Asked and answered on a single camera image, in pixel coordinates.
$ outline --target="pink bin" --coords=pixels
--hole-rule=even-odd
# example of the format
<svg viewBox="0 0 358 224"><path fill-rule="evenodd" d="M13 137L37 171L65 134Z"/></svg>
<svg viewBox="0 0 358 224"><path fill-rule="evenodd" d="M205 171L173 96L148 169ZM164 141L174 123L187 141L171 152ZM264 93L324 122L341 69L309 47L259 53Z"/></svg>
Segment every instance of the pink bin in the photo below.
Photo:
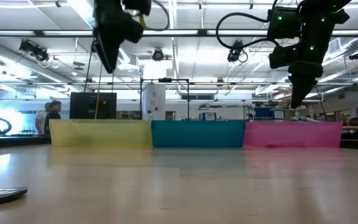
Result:
<svg viewBox="0 0 358 224"><path fill-rule="evenodd" d="M244 145L338 148L341 134L341 122L248 122Z"/></svg>

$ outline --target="table surface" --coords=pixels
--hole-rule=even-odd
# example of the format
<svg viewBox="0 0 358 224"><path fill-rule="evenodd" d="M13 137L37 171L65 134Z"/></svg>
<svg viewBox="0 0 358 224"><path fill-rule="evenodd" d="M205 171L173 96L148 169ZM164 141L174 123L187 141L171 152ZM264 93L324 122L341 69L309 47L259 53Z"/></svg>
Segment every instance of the table surface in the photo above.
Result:
<svg viewBox="0 0 358 224"><path fill-rule="evenodd" d="M355 149L0 149L0 223L358 223Z"/></svg>

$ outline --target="yellow bin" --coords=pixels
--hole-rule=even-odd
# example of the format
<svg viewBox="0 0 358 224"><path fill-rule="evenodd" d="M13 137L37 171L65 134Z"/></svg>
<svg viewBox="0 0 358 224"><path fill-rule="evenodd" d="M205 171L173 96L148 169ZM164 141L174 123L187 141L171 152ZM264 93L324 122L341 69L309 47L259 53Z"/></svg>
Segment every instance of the yellow bin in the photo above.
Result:
<svg viewBox="0 0 358 224"><path fill-rule="evenodd" d="M148 121L119 119L52 119L53 147L152 149Z"/></svg>

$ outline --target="white cylinder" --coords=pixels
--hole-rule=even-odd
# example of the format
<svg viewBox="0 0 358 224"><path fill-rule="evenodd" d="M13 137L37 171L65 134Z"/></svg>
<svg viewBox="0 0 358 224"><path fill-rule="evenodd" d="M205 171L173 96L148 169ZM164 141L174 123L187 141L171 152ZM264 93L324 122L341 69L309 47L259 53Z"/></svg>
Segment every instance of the white cylinder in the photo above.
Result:
<svg viewBox="0 0 358 224"><path fill-rule="evenodd" d="M143 91L143 119L165 120L165 85L149 84Z"/></svg>

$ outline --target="person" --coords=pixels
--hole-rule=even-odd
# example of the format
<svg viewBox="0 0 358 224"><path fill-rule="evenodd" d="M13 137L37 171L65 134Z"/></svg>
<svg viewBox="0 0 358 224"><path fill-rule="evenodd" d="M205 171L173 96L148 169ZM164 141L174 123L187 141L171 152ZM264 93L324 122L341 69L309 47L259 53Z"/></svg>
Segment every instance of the person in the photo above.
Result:
<svg viewBox="0 0 358 224"><path fill-rule="evenodd" d="M45 134L50 134L49 121L51 119L61 119L59 112L62 110L62 102L53 101L50 103L50 111L45 119Z"/></svg>
<svg viewBox="0 0 358 224"><path fill-rule="evenodd" d="M35 128L37 128L38 134L43 135L45 134L45 119L47 117L47 114L50 109L50 103L46 103L44 106L45 110L41 111L37 116L35 117Z"/></svg>

